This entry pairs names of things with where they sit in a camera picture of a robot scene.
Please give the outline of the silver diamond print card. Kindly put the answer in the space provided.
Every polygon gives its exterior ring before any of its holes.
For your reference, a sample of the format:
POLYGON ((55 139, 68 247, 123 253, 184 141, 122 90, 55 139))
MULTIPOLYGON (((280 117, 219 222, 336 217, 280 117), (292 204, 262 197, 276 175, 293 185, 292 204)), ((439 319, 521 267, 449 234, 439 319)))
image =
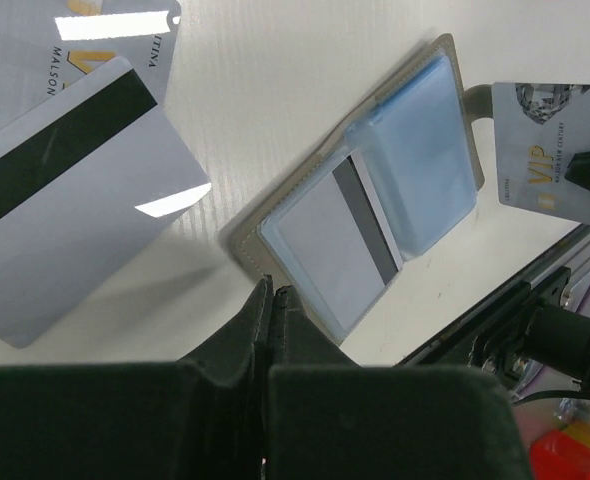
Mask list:
POLYGON ((491 87, 501 204, 590 225, 590 191, 565 179, 590 151, 590 85, 491 87))

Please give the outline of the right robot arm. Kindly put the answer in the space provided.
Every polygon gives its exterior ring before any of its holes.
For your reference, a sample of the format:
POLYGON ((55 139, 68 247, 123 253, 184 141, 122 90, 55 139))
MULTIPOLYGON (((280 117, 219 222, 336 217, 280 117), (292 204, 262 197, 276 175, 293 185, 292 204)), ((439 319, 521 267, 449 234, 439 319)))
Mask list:
MULTIPOLYGON (((590 151, 574 155, 565 179, 590 191, 590 151)), ((590 318, 543 301, 526 318, 523 353, 578 380, 590 393, 590 318)))

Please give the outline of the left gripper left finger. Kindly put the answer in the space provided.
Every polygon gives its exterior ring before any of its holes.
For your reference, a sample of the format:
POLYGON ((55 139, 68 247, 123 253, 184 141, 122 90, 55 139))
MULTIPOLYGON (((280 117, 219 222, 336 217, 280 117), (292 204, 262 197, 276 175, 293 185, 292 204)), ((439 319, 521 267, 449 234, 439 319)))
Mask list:
POLYGON ((257 479, 273 283, 176 361, 0 367, 0 479, 257 479))

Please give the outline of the grey card holder wallet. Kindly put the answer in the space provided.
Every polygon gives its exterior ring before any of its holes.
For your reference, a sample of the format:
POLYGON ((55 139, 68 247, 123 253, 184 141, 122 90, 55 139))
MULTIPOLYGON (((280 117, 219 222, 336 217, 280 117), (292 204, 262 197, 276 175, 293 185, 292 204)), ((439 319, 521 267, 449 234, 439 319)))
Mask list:
POLYGON ((230 231, 245 272, 294 286, 342 342, 484 185, 454 38, 415 50, 230 231))

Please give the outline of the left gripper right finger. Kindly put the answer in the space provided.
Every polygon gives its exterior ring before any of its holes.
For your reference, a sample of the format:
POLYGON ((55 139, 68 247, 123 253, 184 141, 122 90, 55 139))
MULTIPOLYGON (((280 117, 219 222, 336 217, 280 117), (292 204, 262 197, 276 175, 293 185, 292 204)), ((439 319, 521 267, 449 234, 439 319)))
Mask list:
POLYGON ((461 366, 362 367, 274 297, 265 397, 270 479, 526 479, 506 394, 461 366))

